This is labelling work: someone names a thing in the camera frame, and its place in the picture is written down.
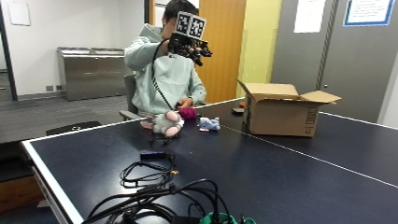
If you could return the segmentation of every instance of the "dark blue table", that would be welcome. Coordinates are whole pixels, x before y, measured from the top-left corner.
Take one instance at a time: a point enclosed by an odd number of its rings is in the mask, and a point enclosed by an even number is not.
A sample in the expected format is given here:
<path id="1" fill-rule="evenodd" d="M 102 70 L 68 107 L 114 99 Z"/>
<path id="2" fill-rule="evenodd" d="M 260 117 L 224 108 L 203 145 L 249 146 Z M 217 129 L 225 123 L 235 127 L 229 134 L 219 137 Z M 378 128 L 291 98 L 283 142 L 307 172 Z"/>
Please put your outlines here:
<path id="1" fill-rule="evenodd" d="M 220 117 L 217 133 L 201 133 L 188 120 L 164 148 L 177 157 L 177 186 L 215 180 L 232 215 L 259 224 L 398 223 L 397 130 L 321 114 L 315 138 L 252 135 L 232 113 L 237 103 L 199 110 Z M 151 140 L 130 121 L 24 142 L 60 222 L 82 223 L 106 197 L 134 192 L 120 185 L 120 172 Z M 184 198 L 160 202 L 187 216 Z"/>

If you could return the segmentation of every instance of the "small blue toy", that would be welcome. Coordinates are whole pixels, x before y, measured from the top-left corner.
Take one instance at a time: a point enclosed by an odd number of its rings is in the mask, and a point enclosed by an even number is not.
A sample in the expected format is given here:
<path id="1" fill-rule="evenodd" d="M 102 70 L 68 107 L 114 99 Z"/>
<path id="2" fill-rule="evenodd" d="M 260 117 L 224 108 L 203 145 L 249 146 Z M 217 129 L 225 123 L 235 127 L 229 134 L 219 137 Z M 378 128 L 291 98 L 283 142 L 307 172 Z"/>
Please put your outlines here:
<path id="1" fill-rule="evenodd" d="M 209 132 L 211 130 L 219 131 L 220 130 L 220 118 L 208 119 L 208 118 L 200 118 L 199 123 L 199 130 L 201 132 Z"/>

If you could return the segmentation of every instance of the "gray carpet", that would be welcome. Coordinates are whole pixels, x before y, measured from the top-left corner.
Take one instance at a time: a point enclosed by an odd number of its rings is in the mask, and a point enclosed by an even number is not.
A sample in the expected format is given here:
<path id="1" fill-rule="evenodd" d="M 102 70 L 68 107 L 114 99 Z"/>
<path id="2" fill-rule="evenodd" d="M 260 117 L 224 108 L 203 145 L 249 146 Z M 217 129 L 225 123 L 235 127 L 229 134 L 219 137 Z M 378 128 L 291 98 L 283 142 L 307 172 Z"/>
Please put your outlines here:
<path id="1" fill-rule="evenodd" d="M 4 74 L 0 83 L 0 144 L 47 135 L 47 130 L 75 123 L 99 121 L 110 124 L 123 121 L 120 110 L 127 109 L 126 96 L 68 102 L 64 98 L 47 98 L 14 102 Z"/>

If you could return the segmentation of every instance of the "stainless steel cabinet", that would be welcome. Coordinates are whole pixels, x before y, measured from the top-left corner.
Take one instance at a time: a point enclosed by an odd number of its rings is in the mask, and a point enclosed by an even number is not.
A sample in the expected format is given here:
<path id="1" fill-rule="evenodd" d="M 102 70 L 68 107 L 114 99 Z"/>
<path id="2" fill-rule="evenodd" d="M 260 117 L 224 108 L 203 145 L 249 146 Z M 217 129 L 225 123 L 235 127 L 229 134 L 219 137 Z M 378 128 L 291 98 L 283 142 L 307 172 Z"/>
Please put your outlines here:
<path id="1" fill-rule="evenodd" d="M 59 48 L 63 96 L 68 101 L 126 95 L 123 49 Z"/>

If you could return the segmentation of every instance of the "cardboard box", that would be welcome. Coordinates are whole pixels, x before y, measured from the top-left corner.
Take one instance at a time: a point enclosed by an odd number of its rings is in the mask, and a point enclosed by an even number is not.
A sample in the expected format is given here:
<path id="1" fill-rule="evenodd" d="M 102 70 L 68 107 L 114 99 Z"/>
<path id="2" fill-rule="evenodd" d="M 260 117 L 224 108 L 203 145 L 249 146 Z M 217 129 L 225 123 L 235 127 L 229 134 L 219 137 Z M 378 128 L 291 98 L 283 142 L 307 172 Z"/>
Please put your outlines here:
<path id="1" fill-rule="evenodd" d="M 320 106 L 341 99 L 324 91 L 299 95 L 291 84 L 239 84 L 247 91 L 244 122 L 253 134 L 312 137 Z"/>

